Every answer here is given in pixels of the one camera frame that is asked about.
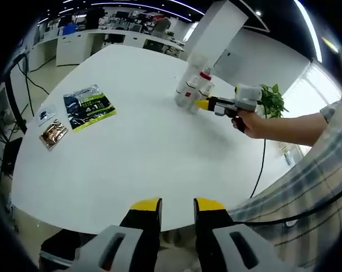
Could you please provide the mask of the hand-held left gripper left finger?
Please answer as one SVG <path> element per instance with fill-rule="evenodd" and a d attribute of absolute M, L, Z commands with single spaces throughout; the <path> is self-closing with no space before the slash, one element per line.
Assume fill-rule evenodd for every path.
<path fill-rule="evenodd" d="M 79 249 L 73 271 L 154 271 L 161 220 L 161 198 L 133 204 L 119 226 L 107 227 Z"/>

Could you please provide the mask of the person's right hand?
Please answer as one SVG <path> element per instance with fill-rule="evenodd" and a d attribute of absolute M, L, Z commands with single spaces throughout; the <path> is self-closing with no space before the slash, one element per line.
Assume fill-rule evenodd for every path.
<path fill-rule="evenodd" d="M 266 119 L 255 112 L 238 110 L 237 116 L 231 120 L 233 127 L 253 139 L 265 137 Z"/>

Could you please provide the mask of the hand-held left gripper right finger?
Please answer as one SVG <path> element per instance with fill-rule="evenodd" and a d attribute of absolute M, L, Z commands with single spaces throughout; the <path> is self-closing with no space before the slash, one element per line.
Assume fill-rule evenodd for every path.
<path fill-rule="evenodd" d="M 202 271 L 276 271 L 273 246 L 250 227 L 235 223 L 222 204 L 201 197 L 193 204 Z"/>

